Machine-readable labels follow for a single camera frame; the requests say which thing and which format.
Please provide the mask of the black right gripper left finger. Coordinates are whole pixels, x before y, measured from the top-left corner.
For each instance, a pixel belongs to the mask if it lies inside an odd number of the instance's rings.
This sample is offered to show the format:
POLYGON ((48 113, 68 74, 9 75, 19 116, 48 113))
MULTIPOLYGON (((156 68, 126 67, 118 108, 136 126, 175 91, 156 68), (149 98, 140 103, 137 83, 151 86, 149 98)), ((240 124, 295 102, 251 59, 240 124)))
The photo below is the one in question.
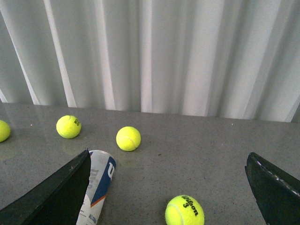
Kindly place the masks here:
POLYGON ((74 225, 89 184, 91 159, 83 151, 0 211, 2 225, 74 225))

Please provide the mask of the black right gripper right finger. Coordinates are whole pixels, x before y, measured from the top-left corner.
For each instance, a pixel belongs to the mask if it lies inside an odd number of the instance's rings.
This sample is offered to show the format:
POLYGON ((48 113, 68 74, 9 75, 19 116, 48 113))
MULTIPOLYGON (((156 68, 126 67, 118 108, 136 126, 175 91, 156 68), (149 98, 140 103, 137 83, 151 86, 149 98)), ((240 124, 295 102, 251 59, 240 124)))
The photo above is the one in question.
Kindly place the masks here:
POLYGON ((300 223, 300 181, 251 152, 245 172, 260 212, 268 225, 300 223))

